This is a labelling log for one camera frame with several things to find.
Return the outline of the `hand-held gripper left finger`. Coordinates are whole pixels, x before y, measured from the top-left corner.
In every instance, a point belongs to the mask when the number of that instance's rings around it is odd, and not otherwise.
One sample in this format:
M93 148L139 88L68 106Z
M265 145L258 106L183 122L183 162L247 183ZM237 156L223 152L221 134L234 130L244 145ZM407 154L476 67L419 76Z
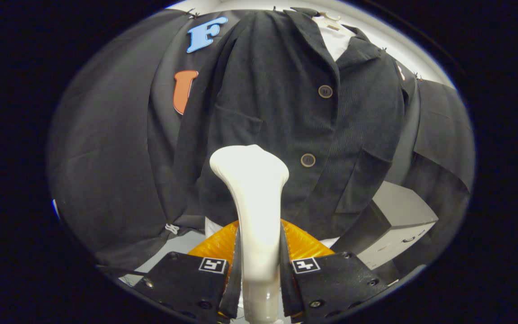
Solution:
M189 253L167 253L134 285L134 291L199 323L228 324L238 315L242 292L238 221Z

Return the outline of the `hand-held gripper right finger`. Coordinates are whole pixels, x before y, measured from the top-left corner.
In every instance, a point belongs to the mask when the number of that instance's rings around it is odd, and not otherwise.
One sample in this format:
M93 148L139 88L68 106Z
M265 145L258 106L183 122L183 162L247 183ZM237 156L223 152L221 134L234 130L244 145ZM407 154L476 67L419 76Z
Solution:
M386 281L352 252L333 252L306 231L282 220L280 287L292 323L330 324L386 291Z

